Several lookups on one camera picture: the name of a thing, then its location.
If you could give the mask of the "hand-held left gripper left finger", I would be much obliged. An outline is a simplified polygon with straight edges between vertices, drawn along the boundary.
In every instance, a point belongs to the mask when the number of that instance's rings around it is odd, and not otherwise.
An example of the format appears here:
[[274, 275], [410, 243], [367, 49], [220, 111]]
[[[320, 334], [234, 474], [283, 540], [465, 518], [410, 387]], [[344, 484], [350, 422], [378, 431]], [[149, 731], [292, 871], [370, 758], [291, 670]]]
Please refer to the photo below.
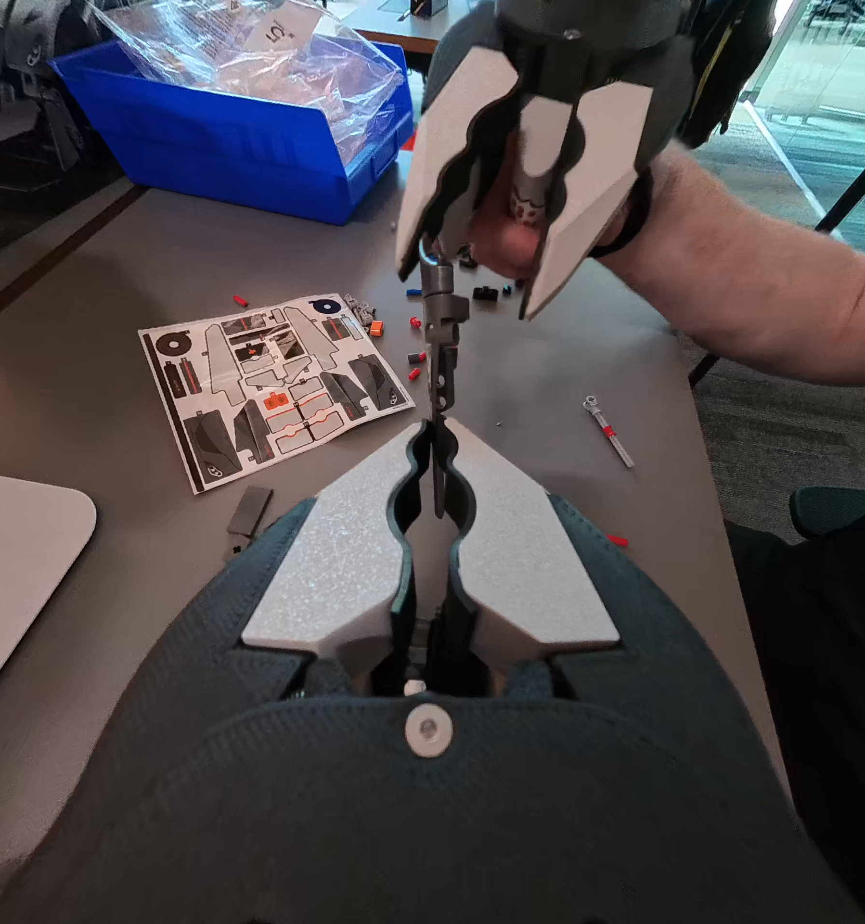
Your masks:
[[414, 556], [431, 423], [415, 422], [325, 487], [240, 636], [254, 653], [332, 661], [374, 695], [415, 692]]

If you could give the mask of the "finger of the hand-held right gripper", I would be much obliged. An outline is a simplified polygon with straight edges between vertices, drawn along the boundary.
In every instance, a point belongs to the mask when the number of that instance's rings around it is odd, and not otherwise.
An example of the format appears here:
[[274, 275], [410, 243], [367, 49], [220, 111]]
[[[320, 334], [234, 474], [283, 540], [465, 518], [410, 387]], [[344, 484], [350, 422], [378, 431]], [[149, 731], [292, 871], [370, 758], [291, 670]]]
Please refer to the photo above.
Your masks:
[[395, 237], [401, 281], [419, 262], [424, 239], [449, 260], [465, 242], [484, 185], [474, 133], [483, 135], [485, 116], [502, 117], [518, 81], [504, 52], [473, 46], [421, 117]]
[[637, 179], [634, 162], [652, 95], [651, 87], [616, 81], [581, 97], [575, 126], [583, 152], [561, 176], [564, 204], [547, 227], [522, 320], [533, 319], [563, 289], [622, 208]]

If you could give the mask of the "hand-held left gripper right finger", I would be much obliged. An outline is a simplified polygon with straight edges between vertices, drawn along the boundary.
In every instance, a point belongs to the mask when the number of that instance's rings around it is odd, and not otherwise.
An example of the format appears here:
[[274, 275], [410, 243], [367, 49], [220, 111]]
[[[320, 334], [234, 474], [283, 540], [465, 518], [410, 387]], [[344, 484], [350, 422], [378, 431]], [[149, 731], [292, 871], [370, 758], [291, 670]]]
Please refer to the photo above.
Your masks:
[[458, 530], [440, 607], [440, 691], [485, 696], [523, 662], [621, 643], [557, 497], [456, 420], [440, 421], [441, 510]]

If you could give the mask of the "grey lego wing assembly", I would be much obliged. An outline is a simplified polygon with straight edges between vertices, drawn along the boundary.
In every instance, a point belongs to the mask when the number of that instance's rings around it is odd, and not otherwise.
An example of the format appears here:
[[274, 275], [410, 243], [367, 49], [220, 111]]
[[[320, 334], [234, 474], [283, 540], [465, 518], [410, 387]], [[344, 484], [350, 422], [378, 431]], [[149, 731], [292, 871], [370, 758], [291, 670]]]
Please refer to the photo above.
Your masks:
[[445, 514], [447, 450], [444, 419], [454, 405], [454, 373], [460, 328], [469, 318], [469, 300], [454, 293], [453, 266], [430, 238], [418, 246], [426, 346], [428, 418], [431, 425], [431, 479], [435, 515]]

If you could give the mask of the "grey lego axle, red bush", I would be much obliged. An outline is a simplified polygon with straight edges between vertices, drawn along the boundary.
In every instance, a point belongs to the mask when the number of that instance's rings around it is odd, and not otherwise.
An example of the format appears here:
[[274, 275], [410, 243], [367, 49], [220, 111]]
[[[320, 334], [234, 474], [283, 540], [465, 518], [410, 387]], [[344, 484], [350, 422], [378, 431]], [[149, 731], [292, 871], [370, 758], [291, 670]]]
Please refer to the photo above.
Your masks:
[[595, 396], [587, 396], [586, 400], [583, 402], [583, 408], [587, 410], [590, 417], [597, 424], [603, 437], [611, 445], [616, 455], [622, 461], [623, 466], [627, 469], [633, 469], [634, 461], [624, 448], [616, 431], [607, 421], [604, 413], [600, 408], [598, 399]]

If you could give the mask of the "lego sticker sheet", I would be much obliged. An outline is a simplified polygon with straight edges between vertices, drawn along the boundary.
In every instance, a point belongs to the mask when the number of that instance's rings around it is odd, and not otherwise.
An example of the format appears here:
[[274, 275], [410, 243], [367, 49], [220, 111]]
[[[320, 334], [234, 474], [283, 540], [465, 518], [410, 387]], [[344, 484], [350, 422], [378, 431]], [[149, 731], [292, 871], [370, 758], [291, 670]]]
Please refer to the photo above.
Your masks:
[[344, 295], [238, 307], [138, 332], [195, 496], [415, 408], [426, 361], [406, 358], [426, 349], [392, 363]]

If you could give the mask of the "person's right hand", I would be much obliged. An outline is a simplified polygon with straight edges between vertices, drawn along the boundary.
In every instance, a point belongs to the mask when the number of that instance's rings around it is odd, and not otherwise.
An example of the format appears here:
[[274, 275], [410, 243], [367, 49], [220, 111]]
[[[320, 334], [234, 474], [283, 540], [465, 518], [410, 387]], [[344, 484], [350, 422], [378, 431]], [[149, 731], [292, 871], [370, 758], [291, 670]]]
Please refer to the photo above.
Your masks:
[[466, 238], [480, 265], [507, 279], [528, 279], [537, 271], [544, 222], [519, 223], [508, 214], [508, 201], [509, 194], [493, 186], [474, 214]]

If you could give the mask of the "black backpack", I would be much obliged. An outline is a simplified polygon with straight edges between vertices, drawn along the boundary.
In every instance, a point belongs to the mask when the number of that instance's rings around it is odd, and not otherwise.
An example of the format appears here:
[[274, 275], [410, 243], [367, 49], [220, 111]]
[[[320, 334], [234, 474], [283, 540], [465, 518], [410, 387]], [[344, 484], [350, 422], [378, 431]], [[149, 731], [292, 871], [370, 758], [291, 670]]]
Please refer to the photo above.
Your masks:
[[695, 2], [692, 103], [677, 132], [694, 150], [724, 134], [749, 78], [762, 63], [776, 25], [775, 1]]

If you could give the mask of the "clear plastic bag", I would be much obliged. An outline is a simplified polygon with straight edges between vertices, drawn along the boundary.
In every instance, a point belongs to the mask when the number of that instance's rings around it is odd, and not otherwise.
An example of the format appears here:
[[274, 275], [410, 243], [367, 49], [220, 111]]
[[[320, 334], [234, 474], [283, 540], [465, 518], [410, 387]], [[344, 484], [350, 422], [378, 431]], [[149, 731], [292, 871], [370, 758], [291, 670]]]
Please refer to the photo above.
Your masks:
[[321, 111], [344, 167], [396, 122], [402, 67], [323, 2], [90, 2], [90, 12], [143, 77]]

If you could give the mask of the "blue plastic bin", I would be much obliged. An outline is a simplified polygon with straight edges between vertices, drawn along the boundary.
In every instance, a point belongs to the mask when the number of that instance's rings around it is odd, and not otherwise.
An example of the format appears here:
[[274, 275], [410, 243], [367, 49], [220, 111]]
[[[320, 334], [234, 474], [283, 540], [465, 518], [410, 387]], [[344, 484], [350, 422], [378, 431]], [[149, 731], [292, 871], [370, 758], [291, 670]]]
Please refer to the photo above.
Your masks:
[[330, 225], [347, 223], [413, 131], [406, 82], [344, 165], [321, 110], [146, 79], [116, 40], [51, 67], [133, 183]]

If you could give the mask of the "office chair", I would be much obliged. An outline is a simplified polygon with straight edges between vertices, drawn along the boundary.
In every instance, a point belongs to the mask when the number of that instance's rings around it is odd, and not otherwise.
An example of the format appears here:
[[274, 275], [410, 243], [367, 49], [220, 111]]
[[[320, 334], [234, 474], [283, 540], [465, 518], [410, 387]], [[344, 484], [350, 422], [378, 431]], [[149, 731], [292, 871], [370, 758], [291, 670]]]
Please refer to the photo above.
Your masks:
[[865, 515], [865, 490], [830, 486], [803, 487], [788, 502], [798, 535], [818, 539], [855, 523]]

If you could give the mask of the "person's black trouser leg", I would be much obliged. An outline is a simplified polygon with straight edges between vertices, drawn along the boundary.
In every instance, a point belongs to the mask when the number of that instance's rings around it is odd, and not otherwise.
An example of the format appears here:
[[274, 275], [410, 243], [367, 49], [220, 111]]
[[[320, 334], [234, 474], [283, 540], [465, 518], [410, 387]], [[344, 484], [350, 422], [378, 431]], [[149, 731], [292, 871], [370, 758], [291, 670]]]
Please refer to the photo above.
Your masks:
[[797, 813], [865, 909], [865, 513], [796, 544], [725, 527]]

